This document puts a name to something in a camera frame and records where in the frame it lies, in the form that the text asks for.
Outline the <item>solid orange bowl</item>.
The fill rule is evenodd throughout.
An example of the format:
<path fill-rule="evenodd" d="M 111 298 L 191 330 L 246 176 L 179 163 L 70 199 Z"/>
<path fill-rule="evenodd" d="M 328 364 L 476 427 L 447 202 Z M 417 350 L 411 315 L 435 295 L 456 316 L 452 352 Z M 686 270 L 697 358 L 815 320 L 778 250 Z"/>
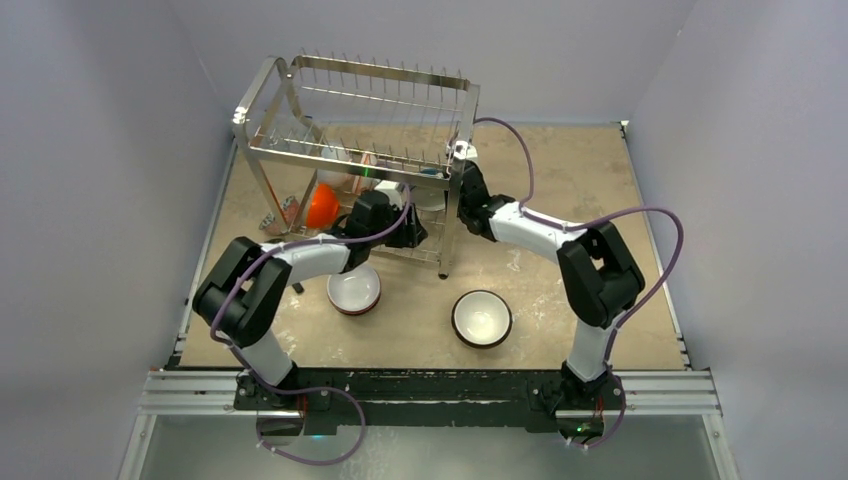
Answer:
<path fill-rule="evenodd" d="M 313 229 L 326 228 L 336 220 L 340 207 L 335 190 L 327 184 L 319 183 L 310 197 L 304 225 Z"/>

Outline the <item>stainless steel dish rack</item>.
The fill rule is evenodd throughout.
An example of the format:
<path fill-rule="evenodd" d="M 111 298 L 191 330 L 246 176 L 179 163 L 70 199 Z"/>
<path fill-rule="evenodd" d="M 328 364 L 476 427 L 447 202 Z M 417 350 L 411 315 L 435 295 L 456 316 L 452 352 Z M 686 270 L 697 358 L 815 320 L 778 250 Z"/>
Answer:
<path fill-rule="evenodd" d="M 445 210 L 426 217 L 429 240 L 409 253 L 383 255 L 429 264 L 446 279 L 459 231 L 462 167 L 446 145 L 472 142 L 479 85 L 446 70 L 392 66 L 376 60 L 301 53 L 265 58 L 233 114 L 239 150 L 284 233 L 307 231 L 305 216 L 283 218 L 267 163 L 350 174 L 357 179 L 365 152 L 378 157 L 373 177 L 446 191 Z M 446 179 L 420 174 L 433 168 Z"/>

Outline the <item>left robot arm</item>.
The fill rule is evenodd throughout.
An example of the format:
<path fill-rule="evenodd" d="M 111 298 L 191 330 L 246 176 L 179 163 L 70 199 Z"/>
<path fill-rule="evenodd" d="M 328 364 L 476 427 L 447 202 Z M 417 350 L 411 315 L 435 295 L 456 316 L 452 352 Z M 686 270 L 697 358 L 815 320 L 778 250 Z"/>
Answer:
<path fill-rule="evenodd" d="M 285 290 L 314 277 L 350 272 L 373 249 L 414 248 L 427 234 L 408 190 L 367 191 L 341 225 L 293 242 L 260 244 L 232 240 L 197 288 L 191 308 L 223 344 L 261 381 L 259 395 L 272 408 L 297 399 L 297 367 L 272 332 Z"/>

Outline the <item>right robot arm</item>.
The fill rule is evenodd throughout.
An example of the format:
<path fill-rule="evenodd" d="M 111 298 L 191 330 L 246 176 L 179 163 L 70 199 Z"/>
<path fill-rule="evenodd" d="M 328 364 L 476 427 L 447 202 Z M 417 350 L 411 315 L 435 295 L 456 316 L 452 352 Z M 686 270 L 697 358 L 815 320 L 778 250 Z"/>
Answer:
<path fill-rule="evenodd" d="M 561 392 L 576 407 L 596 399 L 608 377 L 614 324 L 636 305 L 645 279 L 624 239 L 609 221 L 578 227 L 532 217 L 507 195 L 492 195 L 479 166 L 461 160 L 458 218 L 469 233 L 520 247 L 559 268 L 568 305 L 577 317 L 571 351 L 562 365 Z"/>

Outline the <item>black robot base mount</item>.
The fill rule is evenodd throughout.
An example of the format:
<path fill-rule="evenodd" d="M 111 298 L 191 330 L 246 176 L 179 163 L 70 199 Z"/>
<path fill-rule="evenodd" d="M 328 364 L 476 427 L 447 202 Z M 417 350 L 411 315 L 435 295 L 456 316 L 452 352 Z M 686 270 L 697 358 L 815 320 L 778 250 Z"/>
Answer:
<path fill-rule="evenodd" d="M 340 426 L 520 428 L 529 433 L 602 435 L 623 405 L 608 373 L 585 392 L 562 384 L 562 369 L 376 369 L 302 367 L 293 390 L 269 389 L 248 374 L 236 380 L 234 407 L 264 418 L 300 421 L 307 435 Z"/>

